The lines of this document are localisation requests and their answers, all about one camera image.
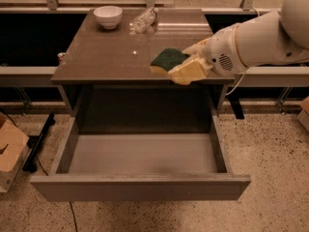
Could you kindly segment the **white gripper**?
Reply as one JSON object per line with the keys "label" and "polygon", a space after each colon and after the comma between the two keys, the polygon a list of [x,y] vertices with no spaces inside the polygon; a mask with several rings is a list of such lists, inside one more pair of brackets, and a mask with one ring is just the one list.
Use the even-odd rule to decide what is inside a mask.
{"label": "white gripper", "polygon": [[171,80],[180,85],[206,79],[212,69],[222,76],[233,76],[247,71],[240,60],[236,35],[239,24],[233,24],[217,31],[208,39],[195,43],[183,50],[183,54],[205,55],[204,58],[185,60],[168,72]]}

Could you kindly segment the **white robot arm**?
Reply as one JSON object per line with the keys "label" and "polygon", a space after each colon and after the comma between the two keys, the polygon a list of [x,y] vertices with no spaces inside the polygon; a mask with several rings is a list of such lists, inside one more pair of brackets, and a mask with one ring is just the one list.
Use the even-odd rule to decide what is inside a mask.
{"label": "white robot arm", "polygon": [[309,0],[284,0],[279,12],[225,27],[183,52],[189,58],[168,72],[181,85],[210,72],[233,77],[251,67],[304,63],[309,60]]}

